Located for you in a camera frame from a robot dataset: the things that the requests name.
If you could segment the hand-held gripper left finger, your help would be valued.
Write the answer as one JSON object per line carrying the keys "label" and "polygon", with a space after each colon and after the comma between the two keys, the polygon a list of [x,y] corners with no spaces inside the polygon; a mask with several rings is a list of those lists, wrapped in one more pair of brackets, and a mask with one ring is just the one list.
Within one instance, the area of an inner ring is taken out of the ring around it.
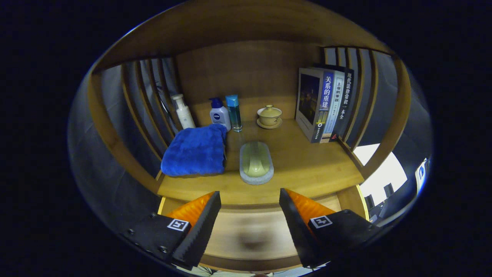
{"label": "hand-held gripper left finger", "polygon": [[123,228],[122,237],[160,262],[191,270],[204,255],[220,209],[220,192],[212,191],[165,215],[144,216]]}

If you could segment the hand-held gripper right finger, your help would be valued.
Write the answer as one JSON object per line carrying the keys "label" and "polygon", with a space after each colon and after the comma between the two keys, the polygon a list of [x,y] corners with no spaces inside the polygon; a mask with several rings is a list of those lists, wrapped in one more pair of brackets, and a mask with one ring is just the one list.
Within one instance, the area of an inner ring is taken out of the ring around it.
{"label": "hand-held gripper right finger", "polygon": [[317,267],[357,251],[381,228],[350,209],[335,212],[286,188],[279,204],[303,267]]}

